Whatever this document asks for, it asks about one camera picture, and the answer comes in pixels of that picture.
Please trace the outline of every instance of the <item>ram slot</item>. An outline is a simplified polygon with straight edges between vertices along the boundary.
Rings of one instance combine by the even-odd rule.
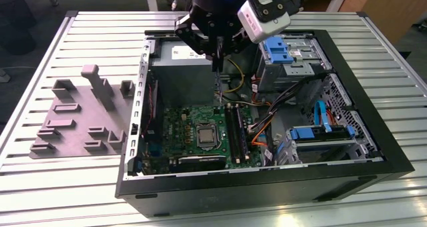
[[[242,149],[239,144],[239,124],[238,124],[238,115],[235,112],[235,107],[231,105],[226,105],[225,113],[226,113],[226,125],[227,125],[227,133],[229,133],[231,161],[239,164],[243,161],[243,154],[242,154]]]
[[[243,117],[241,114],[239,106],[237,106],[235,112],[237,112],[238,124],[239,124],[238,125],[238,127],[239,127],[239,131],[238,131],[239,147],[241,147],[245,159],[249,160],[250,159],[250,151],[249,151],[249,142],[247,142],[247,132],[246,132],[246,127],[243,125]]]

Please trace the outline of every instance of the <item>aluminum extrusion table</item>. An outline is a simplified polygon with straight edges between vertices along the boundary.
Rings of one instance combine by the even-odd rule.
[[[98,64],[111,84],[135,78],[144,30],[171,30],[176,12],[79,12],[66,17],[0,136],[0,225],[426,226],[427,88],[367,17],[302,12],[290,29],[329,31],[415,172],[342,201],[147,219],[115,198],[120,156],[28,157],[56,79]]]

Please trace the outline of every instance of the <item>blue plastic latch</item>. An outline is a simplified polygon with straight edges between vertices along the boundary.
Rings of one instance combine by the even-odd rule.
[[[278,148],[278,152],[277,152],[277,154],[279,154],[281,153],[281,151],[282,151],[282,148],[286,146],[286,143],[285,142],[282,142],[282,144],[281,144],[281,146],[279,146],[279,148]]]
[[[314,105],[314,124],[315,125],[321,125],[319,110],[321,110],[321,116],[322,116],[322,124],[325,126],[326,132],[331,132],[333,129],[329,123],[327,105],[322,100],[318,100]]]
[[[357,136],[355,128],[351,125],[347,125],[347,131],[351,138]]]
[[[290,64],[294,58],[289,53],[289,46],[281,37],[270,37],[265,41],[265,48],[270,54],[270,60],[274,64]]]
[[[291,138],[293,138],[293,140],[297,140],[297,139],[299,138],[299,134],[298,134],[298,132],[295,131],[295,129],[291,129],[290,133],[291,133]]]
[[[298,128],[297,132],[301,139],[311,139],[315,137],[313,128]]]

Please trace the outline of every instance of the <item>chip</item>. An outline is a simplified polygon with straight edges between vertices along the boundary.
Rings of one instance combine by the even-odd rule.
[[[215,123],[196,125],[196,143],[204,151],[218,147],[218,127]]]
[[[200,143],[214,143],[214,130],[200,129],[199,130],[199,140]]]

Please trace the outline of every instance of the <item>orange wire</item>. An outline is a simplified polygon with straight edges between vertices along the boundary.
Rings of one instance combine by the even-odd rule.
[[[327,113],[329,117],[331,118],[333,124],[337,125],[338,123],[337,123],[337,120],[334,118],[333,112],[330,110],[327,110],[326,113]]]
[[[257,105],[259,105],[259,104],[263,103],[263,102],[258,102],[258,101],[255,100],[255,93],[253,94],[253,103],[257,104]]]
[[[253,145],[257,145],[257,146],[267,146],[267,144],[263,143],[263,142],[254,142]]]
[[[262,127],[261,131],[258,132],[255,138],[253,139],[251,143],[254,145],[254,143],[257,142],[258,137],[261,136],[262,132],[265,131],[265,129],[267,128],[267,126],[270,125],[270,123],[273,122],[274,118],[271,118],[269,120],[269,122],[265,124],[265,126]]]

